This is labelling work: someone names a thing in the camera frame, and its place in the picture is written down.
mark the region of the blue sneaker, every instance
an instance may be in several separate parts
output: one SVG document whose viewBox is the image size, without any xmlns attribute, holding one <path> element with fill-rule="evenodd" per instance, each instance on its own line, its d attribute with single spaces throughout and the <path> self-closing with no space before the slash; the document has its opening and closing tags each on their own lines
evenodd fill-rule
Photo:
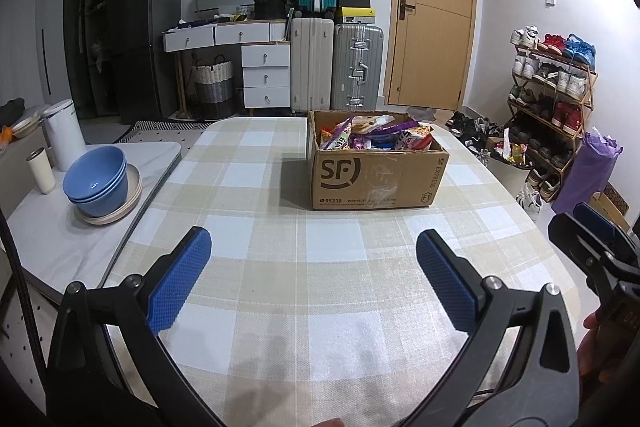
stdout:
<svg viewBox="0 0 640 427">
<path fill-rule="evenodd" d="M 566 49 L 562 52 L 562 55 L 571 60 L 576 60 L 583 64 L 588 65 L 591 70 L 596 67 L 596 48 L 588 42 L 583 41 L 575 34 L 569 35 L 569 38 L 564 41 Z"/>
</svg>

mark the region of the wooden shoe rack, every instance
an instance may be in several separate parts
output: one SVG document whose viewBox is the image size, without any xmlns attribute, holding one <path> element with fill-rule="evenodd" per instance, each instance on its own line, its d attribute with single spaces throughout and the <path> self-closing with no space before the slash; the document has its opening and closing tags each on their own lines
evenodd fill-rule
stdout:
<svg viewBox="0 0 640 427">
<path fill-rule="evenodd" d="M 574 155 L 562 169 L 559 169 L 558 167 L 553 165 L 553 163 L 551 163 L 549 160 L 541 156 L 540 153 L 538 153 L 538 151 L 534 151 L 531 148 L 527 149 L 527 152 L 530 153 L 530 155 L 533 156 L 533 158 L 535 158 L 540 163 L 548 166 L 551 170 L 558 173 L 560 177 L 560 183 L 562 186 L 562 184 L 564 184 L 564 179 L 568 174 L 571 168 L 571 165 L 574 161 L 575 155 L 578 152 L 578 150 L 580 150 L 581 140 L 582 140 L 582 136 L 584 135 L 584 131 L 586 130 L 587 121 L 589 120 L 589 117 L 593 112 L 593 107 L 594 107 L 593 86 L 595 86 L 595 83 L 598 80 L 598 73 L 596 73 L 595 71 L 592 71 L 591 68 L 588 67 L 588 65 L 583 64 L 581 62 L 575 62 L 574 60 L 563 57 L 562 55 L 556 55 L 556 54 L 549 53 L 547 51 L 539 50 L 536 48 L 527 48 L 526 46 L 519 46 L 517 44 L 515 45 L 515 48 L 516 48 L 516 53 L 525 52 L 527 55 L 535 55 L 536 57 L 541 58 L 543 60 L 546 59 L 556 64 L 566 66 L 567 68 L 571 67 L 576 70 L 583 71 L 584 73 L 587 74 L 587 79 L 588 79 L 587 91 L 582 97 L 582 99 L 577 100 L 571 95 L 562 91 L 558 91 L 557 89 L 550 87 L 545 82 L 541 82 L 536 78 L 525 78 L 524 76 L 514 74 L 513 72 L 511 73 L 511 77 L 513 78 L 513 83 L 518 87 L 526 87 L 527 84 L 529 83 L 537 86 L 541 86 L 542 94 L 554 97 L 555 98 L 554 103 L 570 102 L 580 107 L 580 110 L 582 112 L 582 124 L 580 126 L 580 129 L 578 129 L 578 132 L 574 135 L 572 133 L 568 133 L 562 128 L 556 127 L 550 121 L 545 120 L 544 118 L 541 118 L 539 115 L 536 115 L 535 113 L 531 112 L 529 109 L 522 107 L 520 104 L 507 99 L 507 104 L 509 105 L 509 110 L 511 111 L 511 116 L 513 118 L 505 125 L 505 127 L 510 125 L 510 123 L 515 119 L 516 115 L 519 112 L 522 112 L 524 114 L 529 115 L 533 120 L 536 120 L 542 125 L 548 127 L 554 133 L 558 134 L 558 136 L 561 137 L 562 140 L 564 140 L 565 142 L 569 142 L 571 144 L 571 148 L 574 152 Z"/>
</svg>

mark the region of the gray suitcase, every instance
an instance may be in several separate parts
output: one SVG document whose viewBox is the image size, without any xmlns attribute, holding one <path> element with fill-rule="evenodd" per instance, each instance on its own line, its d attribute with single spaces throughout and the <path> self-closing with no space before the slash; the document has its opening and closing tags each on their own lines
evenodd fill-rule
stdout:
<svg viewBox="0 0 640 427">
<path fill-rule="evenodd" d="M 291 21 L 291 110 L 329 109 L 334 22 L 304 18 Z"/>
<path fill-rule="evenodd" d="M 382 30 L 376 26 L 336 25 L 331 109 L 375 110 L 383 43 Z"/>
</svg>

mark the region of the human hand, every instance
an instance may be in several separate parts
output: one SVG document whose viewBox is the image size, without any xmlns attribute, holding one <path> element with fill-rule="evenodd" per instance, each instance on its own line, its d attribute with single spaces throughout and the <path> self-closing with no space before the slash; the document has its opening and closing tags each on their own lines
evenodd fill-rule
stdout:
<svg viewBox="0 0 640 427">
<path fill-rule="evenodd" d="M 316 424 L 314 427 L 344 427 L 344 422 L 340 418 L 334 418 L 333 420 Z"/>
</svg>

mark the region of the white suitcase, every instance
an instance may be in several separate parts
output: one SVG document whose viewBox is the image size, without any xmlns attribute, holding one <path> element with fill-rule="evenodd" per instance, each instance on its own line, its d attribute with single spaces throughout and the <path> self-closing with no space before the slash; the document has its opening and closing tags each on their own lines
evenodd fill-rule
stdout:
<svg viewBox="0 0 640 427">
<path fill-rule="evenodd" d="M 291 110 L 329 109 L 334 57 L 334 22 L 329 19 L 291 21 Z"/>
</svg>

